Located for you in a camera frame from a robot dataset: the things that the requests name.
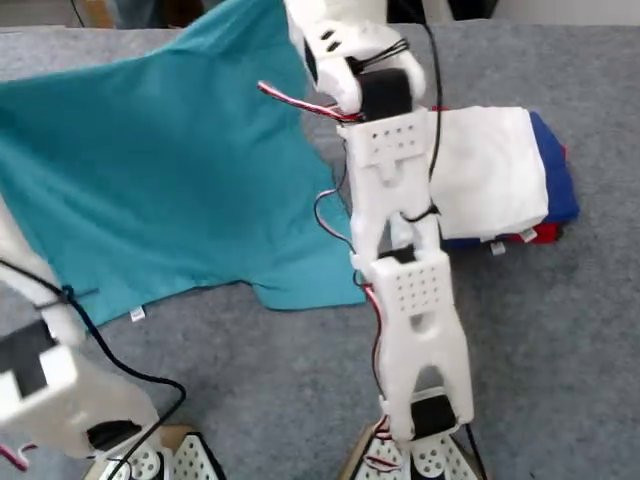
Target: white label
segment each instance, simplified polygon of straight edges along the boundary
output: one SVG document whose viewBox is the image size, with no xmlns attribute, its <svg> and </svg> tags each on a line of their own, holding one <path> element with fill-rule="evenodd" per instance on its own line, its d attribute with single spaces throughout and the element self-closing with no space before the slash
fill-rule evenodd
<svg viewBox="0 0 640 480">
<path fill-rule="evenodd" d="M 507 247 L 502 242 L 494 242 L 491 244 L 491 253 L 495 256 L 503 255 L 507 251 Z"/>
<path fill-rule="evenodd" d="M 520 234 L 520 238 L 524 241 L 524 243 L 532 242 L 538 236 L 538 232 L 536 232 L 533 228 L 525 230 Z"/>
<path fill-rule="evenodd" d="M 140 307 L 136 307 L 133 310 L 131 310 L 129 312 L 129 315 L 131 315 L 131 321 L 132 322 L 137 322 L 138 320 L 142 320 L 144 318 L 147 318 L 147 314 L 144 311 L 144 307 L 140 306 Z"/>
</svg>

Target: teal t-shirt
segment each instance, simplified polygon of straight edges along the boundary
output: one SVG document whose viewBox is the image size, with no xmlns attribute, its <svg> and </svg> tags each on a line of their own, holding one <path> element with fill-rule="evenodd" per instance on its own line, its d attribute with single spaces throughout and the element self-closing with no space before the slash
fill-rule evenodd
<svg viewBox="0 0 640 480">
<path fill-rule="evenodd" d="M 0 85 L 0 192 L 61 283 L 99 289 L 96 323 L 243 281 L 269 308 L 363 300 L 344 244 L 314 221 L 329 169 L 299 112 L 282 0 L 228 0 L 141 58 Z M 348 231 L 338 198 L 322 214 Z"/>
</svg>

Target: black cable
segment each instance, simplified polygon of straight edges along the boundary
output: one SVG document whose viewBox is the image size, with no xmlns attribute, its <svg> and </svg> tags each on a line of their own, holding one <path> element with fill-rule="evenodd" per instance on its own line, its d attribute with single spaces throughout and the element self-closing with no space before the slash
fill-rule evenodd
<svg viewBox="0 0 640 480">
<path fill-rule="evenodd" d="M 76 13 L 76 17 L 78 18 L 78 22 L 80 22 L 80 26 L 82 28 L 85 27 L 84 25 L 84 21 L 82 20 L 82 16 L 80 15 L 80 12 L 78 11 L 78 7 L 76 6 L 76 0 L 69 0 L 71 2 L 71 8 L 73 8 L 73 11 Z"/>
<path fill-rule="evenodd" d="M 476 463 L 478 464 L 478 468 L 480 469 L 480 478 L 482 480 L 489 480 L 487 476 L 487 471 L 484 468 L 484 463 L 482 462 L 482 456 L 480 455 L 480 450 L 478 450 L 478 445 L 476 444 L 476 439 L 473 436 L 473 430 L 471 430 L 471 424 L 467 423 L 464 426 L 467 431 L 467 437 L 469 437 L 469 443 L 471 444 L 471 450 L 473 450 L 473 456 L 476 458 Z"/>
<path fill-rule="evenodd" d="M 405 38 L 401 38 L 390 47 L 385 48 L 383 51 L 376 53 L 369 58 L 366 58 L 364 60 L 351 59 L 351 66 L 354 70 L 354 73 L 358 74 L 361 73 L 365 68 L 386 60 L 387 58 L 391 58 L 394 55 L 404 52 L 405 50 L 409 50 L 409 42 Z"/>
<path fill-rule="evenodd" d="M 118 471 L 120 470 L 120 468 L 122 468 L 122 466 L 129 461 L 129 459 L 131 458 L 131 455 L 133 455 L 133 453 L 140 447 L 140 445 L 146 442 L 149 439 L 149 437 L 151 437 L 151 435 L 153 435 L 156 432 L 156 430 L 158 430 L 160 426 L 162 426 L 167 420 L 169 420 L 169 418 L 171 418 L 171 416 L 180 408 L 180 406 L 187 399 L 187 389 L 184 387 L 184 385 L 182 385 L 179 382 L 176 382 L 175 380 L 171 380 L 169 378 L 164 378 L 164 377 L 156 377 L 153 375 L 147 375 L 146 373 L 139 372 L 138 370 L 135 370 L 134 368 L 127 365 L 126 363 L 122 362 L 118 357 L 116 357 L 114 353 L 111 351 L 111 348 L 109 348 L 109 345 L 107 344 L 105 339 L 102 337 L 102 334 L 98 330 L 98 327 L 96 327 L 96 325 L 91 320 L 91 317 L 89 317 L 89 314 L 86 312 L 84 307 L 82 307 L 82 305 L 80 305 L 76 300 L 75 294 L 71 287 L 66 286 L 66 287 L 59 288 L 56 285 L 48 282 L 47 280 L 40 278 L 34 273 L 31 273 L 28 270 L 18 267 L 17 265 L 13 265 L 1 258 L 0 258 L 0 265 L 4 265 L 5 267 L 10 268 L 14 272 L 17 272 L 25 276 L 26 278 L 30 279 L 31 281 L 41 285 L 42 287 L 46 288 L 51 293 L 53 293 L 60 300 L 61 303 L 64 303 L 73 307 L 73 309 L 78 313 L 78 315 L 82 319 L 82 322 L 84 323 L 87 330 L 89 330 L 89 333 L 91 334 L 91 336 L 97 342 L 102 352 L 109 359 L 109 361 L 113 365 L 115 365 L 117 368 L 119 368 L 126 374 L 134 378 L 137 378 L 139 380 L 145 381 L 147 383 L 155 383 L 158 385 L 168 385 L 170 387 L 175 388 L 180 393 L 180 397 L 178 398 L 178 400 L 176 400 L 176 402 L 158 419 L 158 421 L 154 423 L 149 428 L 149 430 L 147 430 L 147 432 L 144 435 L 142 435 L 136 441 L 136 443 L 127 451 L 127 453 L 120 459 L 120 463 L 111 472 L 111 475 L 109 475 L 109 478 L 107 479 L 107 480 L 113 480 L 116 474 L 118 473 Z"/>
<path fill-rule="evenodd" d="M 436 81 L 436 138 L 433 145 L 433 154 L 431 156 L 431 164 L 429 165 L 429 181 L 433 178 L 433 171 L 436 168 L 438 161 L 438 153 L 440 153 L 440 138 L 442 136 L 442 105 L 444 102 L 444 94 L 442 92 L 442 71 L 440 69 L 440 57 L 438 56 L 438 46 L 436 44 L 436 37 L 433 34 L 433 30 L 429 26 L 427 21 L 422 22 L 422 19 L 418 13 L 409 5 L 406 0 L 397 0 L 397 2 L 406 10 L 406 12 L 413 18 L 413 21 L 422 25 L 427 31 L 429 36 L 429 42 L 431 43 L 431 55 L 433 57 L 433 73 Z M 421 220 L 429 214 L 429 210 L 433 208 L 430 205 L 426 213 L 418 215 L 415 218 L 407 218 L 404 215 L 402 217 L 409 223 L 415 223 Z"/>
</svg>

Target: wire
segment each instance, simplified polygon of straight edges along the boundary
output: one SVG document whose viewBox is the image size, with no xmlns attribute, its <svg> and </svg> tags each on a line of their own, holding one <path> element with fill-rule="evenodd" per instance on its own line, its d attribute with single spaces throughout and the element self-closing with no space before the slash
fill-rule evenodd
<svg viewBox="0 0 640 480">
<path fill-rule="evenodd" d="M 431 43 L 431 56 L 433 57 L 433 73 L 436 81 L 436 138 L 433 144 L 433 153 L 431 155 L 431 164 L 429 165 L 429 181 L 433 178 L 433 172 L 436 168 L 436 164 L 438 162 L 438 154 L 440 153 L 440 139 L 442 137 L 442 110 L 443 110 L 443 102 L 444 102 L 444 94 L 442 91 L 442 71 L 440 68 L 440 57 L 438 55 L 438 45 L 436 44 L 436 37 L 433 33 L 433 30 L 429 26 L 429 23 L 425 20 L 424 22 L 418 15 L 418 13 L 409 5 L 406 0 L 397 0 L 402 8 L 413 18 L 413 21 L 422 25 L 424 29 L 427 31 L 427 35 L 429 36 L 429 42 Z M 409 223 L 415 223 L 417 221 L 422 220 L 425 216 L 427 216 L 434 205 L 429 205 L 429 208 L 425 213 L 418 215 L 415 218 L 407 218 L 402 215 L 402 217 Z"/>
<path fill-rule="evenodd" d="M 476 458 L 476 463 L 478 464 L 478 468 L 480 469 L 480 478 L 482 480 L 489 480 L 489 477 L 487 476 L 487 471 L 484 468 L 482 456 L 480 455 L 480 450 L 478 450 L 476 439 L 473 436 L 473 430 L 471 429 L 471 424 L 467 423 L 464 426 L 464 428 L 467 431 L 467 437 L 469 437 L 469 443 L 471 444 L 471 450 L 473 450 L 473 456 Z"/>
<path fill-rule="evenodd" d="M 151 427 L 149 427 L 149 429 L 134 443 L 134 445 L 120 459 L 120 463 L 114 468 L 114 470 L 111 472 L 111 475 L 109 475 L 109 477 L 107 478 L 107 480 L 113 480 L 116 474 L 118 473 L 118 471 L 120 470 L 120 468 L 125 463 L 127 463 L 129 458 L 131 458 L 131 455 L 133 455 L 133 453 L 140 447 L 140 445 L 146 442 L 149 439 L 149 437 L 151 437 L 151 435 L 153 435 L 156 432 L 156 430 L 158 430 L 158 428 L 160 428 L 161 425 L 163 425 L 167 420 L 169 420 L 169 418 L 171 418 L 171 416 L 180 408 L 180 406 L 187 399 L 187 389 L 184 387 L 184 385 L 182 385 L 179 382 L 176 382 L 175 380 L 171 380 L 169 378 L 164 378 L 164 377 L 156 377 L 153 375 L 147 375 L 146 373 L 139 372 L 138 370 L 135 370 L 134 368 L 130 367 L 129 365 L 121 361 L 118 357 L 116 357 L 114 353 L 111 351 L 111 348 L 109 348 L 109 345 L 107 344 L 105 339 L 102 337 L 102 334 L 98 330 L 98 327 L 96 327 L 96 325 L 91 320 L 91 317 L 89 317 L 89 314 L 82 307 L 82 305 L 80 305 L 76 300 L 75 294 L 71 287 L 59 288 L 56 285 L 52 284 L 51 282 L 48 282 L 47 280 L 40 278 L 34 273 L 28 270 L 25 270 L 23 268 L 20 268 L 16 265 L 13 265 L 1 258 L 0 258 L 0 265 L 4 265 L 5 267 L 13 270 L 14 272 L 17 272 L 25 276 L 26 278 L 32 280 L 33 282 L 41 285 L 43 288 L 49 290 L 56 297 L 58 297 L 58 299 L 62 303 L 68 304 L 71 307 L 73 307 L 73 309 L 78 313 L 78 315 L 82 319 L 82 322 L 84 323 L 87 330 L 89 330 L 89 333 L 91 334 L 91 336 L 97 342 L 102 352 L 109 359 L 109 361 L 113 365 L 115 365 L 118 369 L 122 370 L 126 374 L 134 378 L 137 378 L 139 380 L 145 381 L 147 383 L 158 384 L 158 385 L 167 385 L 175 388 L 179 392 L 180 396 L 178 400 L 176 400 L 174 404 L 162 416 L 160 416 L 160 418 L 156 423 L 154 423 L 153 425 L 151 425 Z"/>
<path fill-rule="evenodd" d="M 0 456 L 6 458 L 17 470 L 26 472 L 29 469 L 29 459 L 24 452 L 34 450 L 36 448 L 38 448 L 38 446 L 35 443 L 27 443 L 26 445 L 21 446 L 18 451 L 14 453 L 7 446 L 0 444 Z"/>
<path fill-rule="evenodd" d="M 376 335 L 373 340 L 373 348 L 371 349 L 371 368 L 373 370 L 373 376 L 376 381 L 376 385 L 378 386 L 378 390 L 380 391 L 380 395 L 384 396 L 382 391 L 382 384 L 380 383 L 380 372 L 378 370 L 378 354 L 380 350 L 380 337 L 382 336 L 382 308 L 380 307 L 380 303 L 376 298 L 375 293 L 373 292 L 373 287 L 367 285 L 362 287 L 362 291 L 367 296 L 367 299 L 371 302 L 373 309 L 376 313 Z"/>
<path fill-rule="evenodd" d="M 342 177 L 340 178 L 340 181 L 338 182 L 338 184 L 334 188 L 331 188 L 329 190 L 325 190 L 324 192 L 320 192 L 316 196 L 316 199 L 313 202 L 313 216 L 315 217 L 316 222 L 318 222 L 318 225 L 320 225 L 325 232 L 327 232 L 332 237 L 337 238 L 338 240 L 346 243 L 349 246 L 349 250 L 351 250 L 352 252 L 355 253 L 355 248 L 353 247 L 353 243 L 351 243 L 351 240 L 349 240 L 349 238 L 347 238 L 345 235 L 341 234 L 340 232 L 334 230 L 331 227 L 331 225 L 329 225 L 326 222 L 326 220 L 324 220 L 322 218 L 322 216 L 320 215 L 320 212 L 318 211 L 318 207 L 320 206 L 320 201 L 323 198 L 327 198 L 327 197 L 330 197 L 331 195 L 334 195 L 334 194 L 338 193 L 340 191 L 340 189 L 342 188 L 342 186 L 344 185 L 344 182 L 345 182 L 345 180 L 347 178 L 347 172 L 348 172 L 347 163 L 348 163 L 347 159 L 345 159 L 344 170 L 342 172 Z"/>
<path fill-rule="evenodd" d="M 364 463 L 366 463 L 369 468 L 382 473 L 390 473 L 397 470 L 402 470 L 402 466 L 398 465 L 397 463 L 390 462 L 389 460 L 385 460 L 384 458 L 376 457 L 374 455 L 365 455 Z"/>
<path fill-rule="evenodd" d="M 369 57 L 365 60 L 357 60 L 351 59 L 351 66 L 354 70 L 354 73 L 361 73 L 365 68 L 370 67 L 376 63 L 382 62 L 388 58 L 391 58 L 399 53 L 404 52 L 405 50 L 409 50 L 409 42 L 405 38 L 401 38 L 397 42 L 395 42 L 390 47 L 384 49 L 383 51 L 376 53 L 372 57 Z"/>
<path fill-rule="evenodd" d="M 341 113 L 335 108 L 335 106 L 323 107 L 322 105 L 316 105 L 314 103 L 309 103 L 297 98 L 290 97 L 289 95 L 281 92 L 277 88 L 269 85 L 267 82 L 264 82 L 262 80 L 258 82 L 258 89 L 261 92 L 275 98 L 276 100 L 280 100 L 281 102 L 292 105 L 296 108 L 300 108 L 302 110 L 307 110 L 312 113 L 317 113 L 318 115 L 332 118 L 339 122 L 355 122 L 360 119 L 360 114 Z"/>
<path fill-rule="evenodd" d="M 80 12 L 78 11 L 78 6 L 76 5 L 76 0 L 69 0 L 69 1 L 71 2 L 71 8 L 73 8 L 73 11 L 76 13 L 78 22 L 80 22 L 80 26 L 82 28 L 85 28 L 84 20 L 82 20 L 82 16 L 80 15 Z"/>
</svg>

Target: table surface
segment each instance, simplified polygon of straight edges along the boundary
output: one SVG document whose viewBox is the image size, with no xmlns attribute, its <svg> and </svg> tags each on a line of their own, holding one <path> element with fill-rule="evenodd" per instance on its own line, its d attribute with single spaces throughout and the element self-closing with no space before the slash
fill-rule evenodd
<svg viewBox="0 0 640 480">
<path fill-rule="evenodd" d="M 402 30 L 431 68 L 425 34 Z M 0 80 L 141 55 L 175 35 L 2 34 Z M 499 258 L 484 249 L 452 255 L 485 462 L 503 479 L 635 480 L 640 29 L 474 21 L 437 27 L 436 35 L 445 104 L 538 111 L 568 147 L 583 209 L 558 244 L 513 246 Z M 325 159 L 340 164 L 332 125 L 305 123 Z M 0 292 L 3 331 L 30 315 Z M 231 479 L 306 480 L 334 478 L 378 415 L 373 330 L 367 306 L 273 312 L 248 287 L 231 285 L 158 302 L 145 321 L 121 319 L 103 331 L 133 365 L 186 384 L 190 398 L 176 421 L 203 430 Z M 85 352 L 101 358 L 93 342 Z M 145 388 L 160 409 L 169 405 L 170 392 Z M 47 450 L 31 458 L 32 479 L 80 478 L 86 468 Z M 5 463 L 0 477 L 22 478 Z"/>
</svg>

